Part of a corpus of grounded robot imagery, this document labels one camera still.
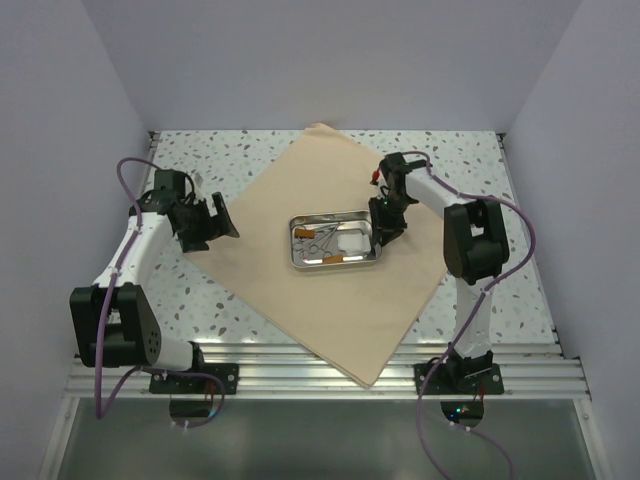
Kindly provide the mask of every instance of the beige mat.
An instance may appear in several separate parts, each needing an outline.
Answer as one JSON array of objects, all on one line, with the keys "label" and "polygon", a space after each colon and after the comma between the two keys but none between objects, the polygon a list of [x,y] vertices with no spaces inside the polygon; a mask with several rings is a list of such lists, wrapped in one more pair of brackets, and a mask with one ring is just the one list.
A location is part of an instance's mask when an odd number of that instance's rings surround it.
[{"label": "beige mat", "polygon": [[317,124],[229,205],[239,239],[187,257],[298,342],[372,385],[445,272],[442,221],[414,205],[373,266],[310,274],[290,261],[295,215],[367,210],[382,154]]}]

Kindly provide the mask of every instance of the terrazzo surface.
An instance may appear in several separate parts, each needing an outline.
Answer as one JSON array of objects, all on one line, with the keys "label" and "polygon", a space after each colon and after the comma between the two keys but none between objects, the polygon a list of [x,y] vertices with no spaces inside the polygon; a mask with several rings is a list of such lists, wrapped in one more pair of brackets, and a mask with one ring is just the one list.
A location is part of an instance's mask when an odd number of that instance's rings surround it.
[{"label": "terrazzo surface", "polygon": [[[513,199],[494,132],[368,130],[343,133],[380,154],[428,151],[435,171],[458,189]],[[297,130],[164,131],[154,161],[161,167],[197,172],[204,180],[201,191],[208,203],[211,194],[220,191],[229,204],[299,134]],[[527,244],[517,215],[506,209],[503,213],[511,248],[505,268],[510,268],[525,255]],[[158,258],[146,293],[163,330],[179,339],[295,343],[215,278],[189,262],[176,241],[170,242]],[[455,282],[447,274],[403,343],[450,341],[455,303]],[[555,342],[531,265],[496,287],[492,312],[491,341],[494,343]]]}]

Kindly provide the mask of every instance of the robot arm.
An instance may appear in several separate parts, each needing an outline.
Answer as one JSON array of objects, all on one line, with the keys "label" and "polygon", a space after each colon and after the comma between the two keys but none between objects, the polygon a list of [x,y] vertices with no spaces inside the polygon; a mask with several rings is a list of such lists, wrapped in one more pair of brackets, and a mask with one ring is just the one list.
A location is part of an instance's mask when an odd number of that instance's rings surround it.
[{"label": "robot arm", "polygon": [[[455,338],[483,288],[509,259],[500,205],[491,200],[463,200],[430,175],[425,160],[407,163],[402,153],[387,155],[371,183],[378,189],[377,197],[369,200],[374,243],[385,246],[402,235],[407,228],[404,212],[412,204],[422,203],[444,220],[443,254],[458,293]],[[447,362],[454,381],[491,370],[490,315],[488,297]]]},{"label": "robot arm", "polygon": [[[186,194],[185,180],[192,184]],[[142,195],[138,205],[142,226],[119,270],[109,312],[120,321],[105,327],[103,365],[140,365],[162,370],[197,370],[202,353],[197,345],[162,333],[144,293],[162,249],[177,235],[184,252],[208,250],[206,244],[221,235],[238,237],[220,193],[213,195],[217,214],[210,217],[206,201],[197,198],[193,183],[183,172],[156,170],[154,188]],[[116,260],[129,241],[137,218],[129,211],[125,238],[104,272],[89,287],[76,288],[70,306],[82,363],[95,366],[96,335],[102,304],[114,273]]]}]

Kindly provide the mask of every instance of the white enclosure wall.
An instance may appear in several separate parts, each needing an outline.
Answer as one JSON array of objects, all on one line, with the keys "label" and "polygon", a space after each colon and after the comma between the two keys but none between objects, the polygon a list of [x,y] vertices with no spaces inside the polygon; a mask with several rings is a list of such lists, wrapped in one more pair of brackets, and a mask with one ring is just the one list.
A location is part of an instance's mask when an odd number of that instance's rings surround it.
[{"label": "white enclosure wall", "polygon": [[507,135],[560,340],[608,454],[638,478],[640,3],[584,0]]},{"label": "white enclosure wall", "polygon": [[30,479],[76,351],[69,294],[124,233],[115,166],[146,132],[79,0],[2,2],[0,45],[0,477]]},{"label": "white enclosure wall", "polygon": [[84,0],[150,129],[511,125],[579,0]]}]

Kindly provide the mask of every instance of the metal tray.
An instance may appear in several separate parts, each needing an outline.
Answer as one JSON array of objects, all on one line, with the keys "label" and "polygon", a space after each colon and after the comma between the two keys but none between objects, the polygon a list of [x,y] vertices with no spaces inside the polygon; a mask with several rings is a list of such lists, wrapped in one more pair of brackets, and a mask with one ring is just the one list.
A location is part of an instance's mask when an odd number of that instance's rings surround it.
[{"label": "metal tray", "polygon": [[[295,230],[298,228],[314,230],[315,238],[304,240],[296,238]],[[338,249],[338,237],[348,232],[359,232],[368,236],[371,250],[350,256],[341,252]],[[298,215],[289,220],[291,263],[301,271],[373,265],[380,258],[382,248],[380,245],[373,244],[372,236],[371,215],[367,210]]]}]

